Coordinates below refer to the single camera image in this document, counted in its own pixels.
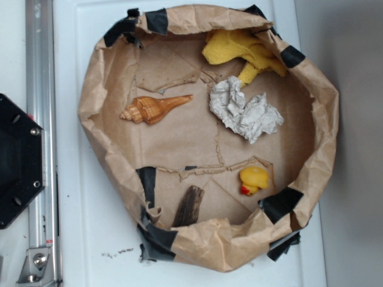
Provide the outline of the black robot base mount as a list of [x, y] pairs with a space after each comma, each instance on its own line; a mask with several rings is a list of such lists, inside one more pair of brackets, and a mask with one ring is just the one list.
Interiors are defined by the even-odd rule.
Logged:
[[1, 229], [43, 189], [43, 129], [1, 94]]

